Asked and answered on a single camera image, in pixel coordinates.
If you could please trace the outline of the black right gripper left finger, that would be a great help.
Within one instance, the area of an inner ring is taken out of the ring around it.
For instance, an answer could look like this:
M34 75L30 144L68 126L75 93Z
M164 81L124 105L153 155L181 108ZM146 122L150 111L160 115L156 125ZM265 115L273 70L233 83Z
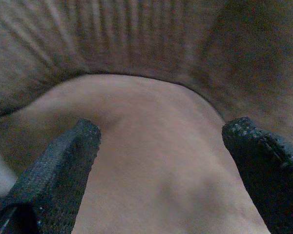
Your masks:
M86 119L55 138L0 203L0 234L71 234L100 143Z

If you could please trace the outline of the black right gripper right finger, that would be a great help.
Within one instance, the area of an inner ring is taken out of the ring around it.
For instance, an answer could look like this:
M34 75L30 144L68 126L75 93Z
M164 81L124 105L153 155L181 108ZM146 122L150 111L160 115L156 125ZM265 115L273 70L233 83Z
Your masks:
M222 127L247 193L271 234L293 234L293 145L248 117Z

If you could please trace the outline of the brown suede round sofa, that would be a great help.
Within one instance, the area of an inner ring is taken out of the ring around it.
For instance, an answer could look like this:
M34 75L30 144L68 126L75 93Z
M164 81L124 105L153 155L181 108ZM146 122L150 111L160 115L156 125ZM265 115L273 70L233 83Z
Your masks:
M222 141L245 116L293 144L293 0L0 0L0 199L102 132L72 234L270 234Z

